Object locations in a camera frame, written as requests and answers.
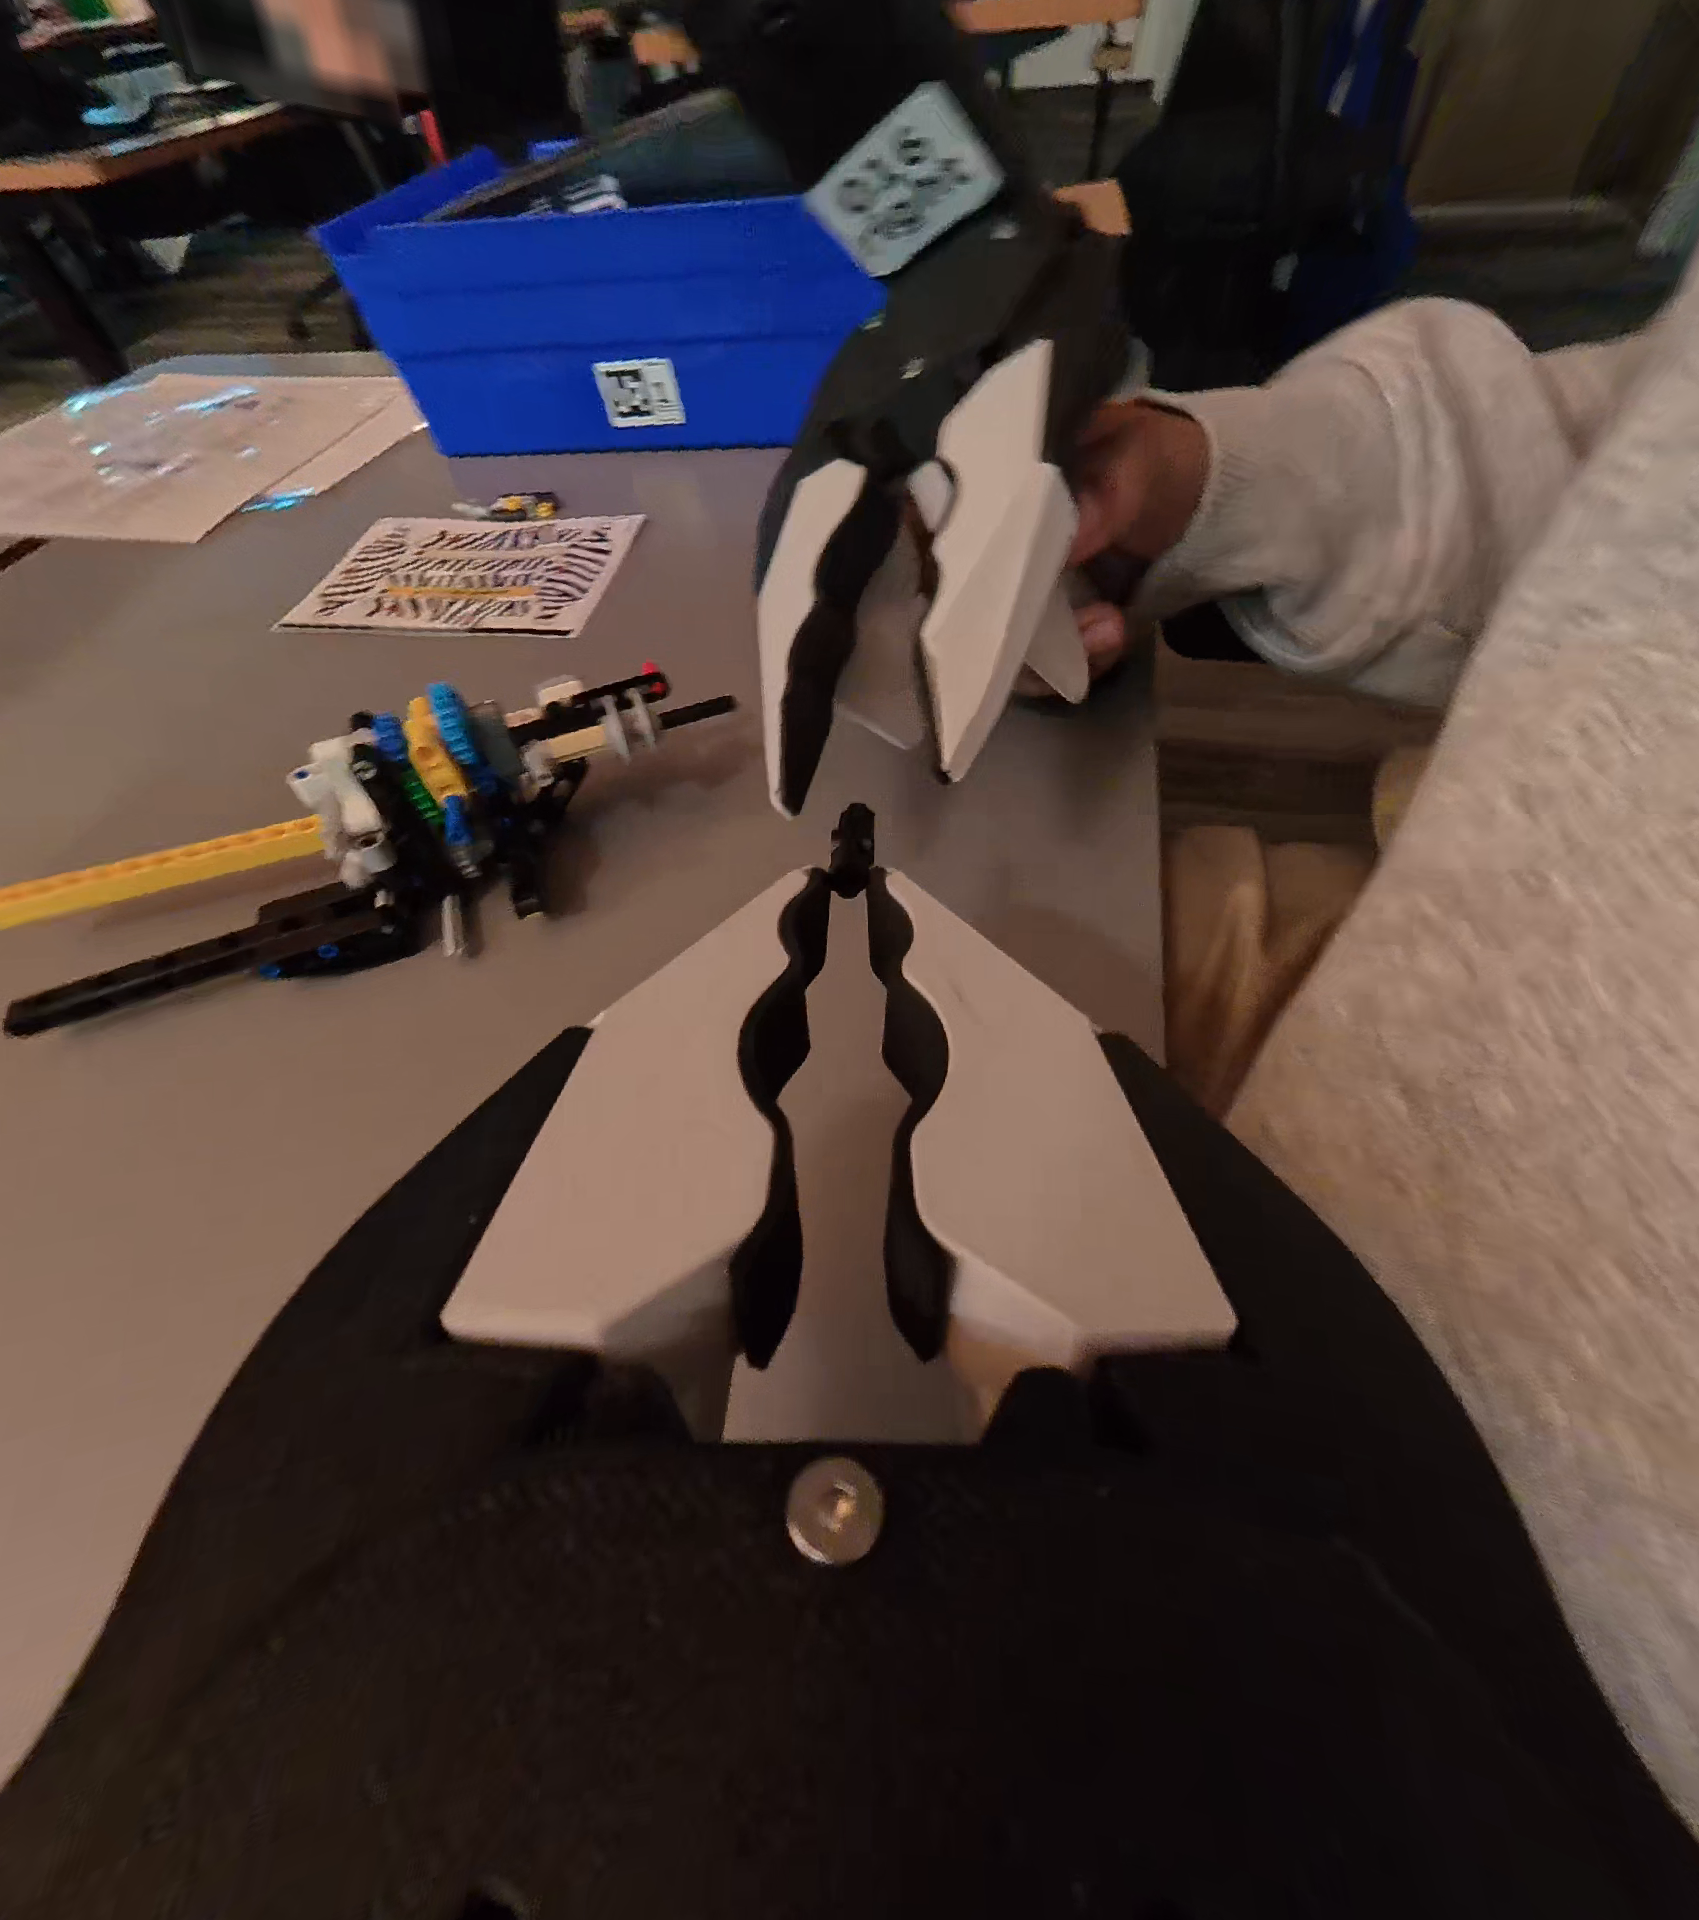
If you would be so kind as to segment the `person's grey sweatshirt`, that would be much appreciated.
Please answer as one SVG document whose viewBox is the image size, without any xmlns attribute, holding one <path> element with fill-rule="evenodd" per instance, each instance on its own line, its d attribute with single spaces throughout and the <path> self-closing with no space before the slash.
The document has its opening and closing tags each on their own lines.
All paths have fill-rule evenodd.
<svg viewBox="0 0 1699 1920">
<path fill-rule="evenodd" d="M 1699 252 L 1232 1119 L 1435 1352 L 1699 1838 Z"/>
</svg>

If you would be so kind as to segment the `zebra striped paper sheet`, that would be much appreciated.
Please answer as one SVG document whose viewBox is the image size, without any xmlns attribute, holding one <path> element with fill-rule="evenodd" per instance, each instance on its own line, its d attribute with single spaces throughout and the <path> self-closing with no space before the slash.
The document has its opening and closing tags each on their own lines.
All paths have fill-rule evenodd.
<svg viewBox="0 0 1699 1920">
<path fill-rule="evenodd" d="M 594 618 L 645 526 L 645 515 L 381 519 L 275 627 L 573 640 Z"/>
</svg>

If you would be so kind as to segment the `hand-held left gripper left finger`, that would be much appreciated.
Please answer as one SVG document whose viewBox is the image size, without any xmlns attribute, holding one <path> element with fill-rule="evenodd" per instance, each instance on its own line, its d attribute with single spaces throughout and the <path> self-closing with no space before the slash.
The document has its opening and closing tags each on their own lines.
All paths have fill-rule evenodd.
<svg viewBox="0 0 1699 1920">
<path fill-rule="evenodd" d="M 763 1370 L 798 1301 L 781 1095 L 812 1052 L 830 911 L 819 869 L 784 876 L 591 1023 L 449 1338 L 645 1367 L 694 1439 L 721 1439 L 735 1364 Z"/>
</svg>

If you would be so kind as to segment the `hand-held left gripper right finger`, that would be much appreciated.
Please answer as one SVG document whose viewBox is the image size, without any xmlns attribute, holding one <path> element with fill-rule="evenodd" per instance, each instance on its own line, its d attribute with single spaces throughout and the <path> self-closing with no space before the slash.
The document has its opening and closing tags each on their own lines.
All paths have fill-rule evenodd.
<svg viewBox="0 0 1699 1920">
<path fill-rule="evenodd" d="M 906 1095 L 885 1205 L 890 1313 L 987 1429 L 1030 1371 L 1223 1354 L 1240 1318 L 1108 1037 L 910 877 L 872 870 L 883 1061 Z"/>
</svg>

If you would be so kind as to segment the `person's right hand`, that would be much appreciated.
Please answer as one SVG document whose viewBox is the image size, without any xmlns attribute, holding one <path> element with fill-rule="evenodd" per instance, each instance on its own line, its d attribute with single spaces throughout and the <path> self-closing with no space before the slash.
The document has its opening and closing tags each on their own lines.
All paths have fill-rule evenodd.
<svg viewBox="0 0 1699 1920">
<path fill-rule="evenodd" d="M 1077 630 L 1089 680 L 1130 646 L 1130 602 L 1185 535 L 1210 479 L 1210 437 L 1191 414 L 1148 399 L 1108 401 L 1082 427 L 1072 467 L 1080 586 Z"/>
</svg>

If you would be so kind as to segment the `blue plastic bin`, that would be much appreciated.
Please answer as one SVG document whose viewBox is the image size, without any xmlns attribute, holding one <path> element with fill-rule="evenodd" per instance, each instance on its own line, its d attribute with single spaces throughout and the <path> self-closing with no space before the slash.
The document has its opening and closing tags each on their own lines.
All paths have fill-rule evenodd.
<svg viewBox="0 0 1699 1920">
<path fill-rule="evenodd" d="M 800 198 L 441 219 L 473 149 L 310 231 L 450 459 L 784 449 L 885 290 Z"/>
</svg>

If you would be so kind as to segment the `wooden background desk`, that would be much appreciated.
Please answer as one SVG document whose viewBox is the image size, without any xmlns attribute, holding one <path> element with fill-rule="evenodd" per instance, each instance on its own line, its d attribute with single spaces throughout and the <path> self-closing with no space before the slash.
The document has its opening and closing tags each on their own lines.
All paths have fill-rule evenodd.
<svg viewBox="0 0 1699 1920">
<path fill-rule="evenodd" d="M 205 157 L 301 131 L 310 122 L 313 115 L 305 109 L 252 105 L 196 115 L 190 122 L 138 137 L 0 159 L 0 249 L 5 264 L 87 386 L 115 386 L 128 379 L 131 365 L 89 294 L 46 252 L 32 229 L 36 219 L 45 217 L 60 198 L 185 169 Z"/>
</svg>

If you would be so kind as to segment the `multicoloured lego assembly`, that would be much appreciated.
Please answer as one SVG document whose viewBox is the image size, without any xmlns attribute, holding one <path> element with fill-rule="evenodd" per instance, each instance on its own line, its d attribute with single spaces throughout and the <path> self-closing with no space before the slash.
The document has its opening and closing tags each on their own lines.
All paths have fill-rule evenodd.
<svg viewBox="0 0 1699 1920">
<path fill-rule="evenodd" d="M 546 681 L 525 707 L 435 681 L 405 711 L 360 710 L 287 775 L 301 813 L 161 852 L 0 887 L 0 932 L 323 860 L 326 877 L 261 902 L 215 939 L 14 999 L 0 1030 L 40 1039 L 252 975 L 373 972 L 428 947 L 470 953 L 479 900 L 548 915 L 548 866 L 597 764 L 630 764 L 729 722 L 730 693 L 680 702 L 659 665 L 588 683 Z"/>
</svg>

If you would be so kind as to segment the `person's beige pants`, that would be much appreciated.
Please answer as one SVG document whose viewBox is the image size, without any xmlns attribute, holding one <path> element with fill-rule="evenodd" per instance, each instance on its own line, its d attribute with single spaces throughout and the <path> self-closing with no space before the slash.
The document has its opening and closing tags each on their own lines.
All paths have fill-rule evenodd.
<svg viewBox="0 0 1699 1920">
<path fill-rule="evenodd" d="M 1166 1069 L 1223 1117 L 1406 814 L 1437 710 L 1270 665 L 1152 673 Z"/>
</svg>

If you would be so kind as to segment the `person's right forearm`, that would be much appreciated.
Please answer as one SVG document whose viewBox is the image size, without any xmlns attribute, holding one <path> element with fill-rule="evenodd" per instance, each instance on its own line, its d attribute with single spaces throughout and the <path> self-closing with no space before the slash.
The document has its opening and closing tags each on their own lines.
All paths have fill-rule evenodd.
<svg viewBox="0 0 1699 1920">
<path fill-rule="evenodd" d="M 1448 707 L 1664 337 L 1531 350 L 1485 308 L 1398 302 L 1262 386 L 1147 393 L 1203 430 L 1210 477 L 1131 630 L 1213 605 L 1290 676 Z"/>
</svg>

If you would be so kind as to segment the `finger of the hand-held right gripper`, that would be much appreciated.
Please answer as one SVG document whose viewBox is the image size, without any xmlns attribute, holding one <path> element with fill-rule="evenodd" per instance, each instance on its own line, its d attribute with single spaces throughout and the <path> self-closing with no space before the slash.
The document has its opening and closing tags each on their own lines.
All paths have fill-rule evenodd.
<svg viewBox="0 0 1699 1920">
<path fill-rule="evenodd" d="M 963 779 L 1024 674 L 1072 707 L 1089 663 L 1068 597 L 1077 502 L 1047 455 L 1053 341 L 990 367 L 940 422 L 949 500 L 937 521 L 937 593 L 917 638 L 937 764 Z"/>
<path fill-rule="evenodd" d="M 797 816 L 841 717 L 914 746 L 914 532 L 861 464 L 805 474 L 757 589 L 765 779 Z"/>
</svg>

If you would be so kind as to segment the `clear plastic bag on paper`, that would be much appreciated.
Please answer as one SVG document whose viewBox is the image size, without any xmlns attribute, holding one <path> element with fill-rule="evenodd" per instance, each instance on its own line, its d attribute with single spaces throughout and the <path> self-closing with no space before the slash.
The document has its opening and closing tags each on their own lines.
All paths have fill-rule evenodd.
<svg viewBox="0 0 1699 1920">
<path fill-rule="evenodd" d="M 297 507 L 330 492 L 426 430 L 394 376 L 240 376 L 154 372 L 120 386 L 179 376 L 203 393 L 256 386 L 280 422 L 254 462 L 193 470 L 164 484 L 109 487 L 84 467 L 51 406 L 0 432 L 0 540 L 78 540 L 191 547 L 246 511 Z"/>
</svg>

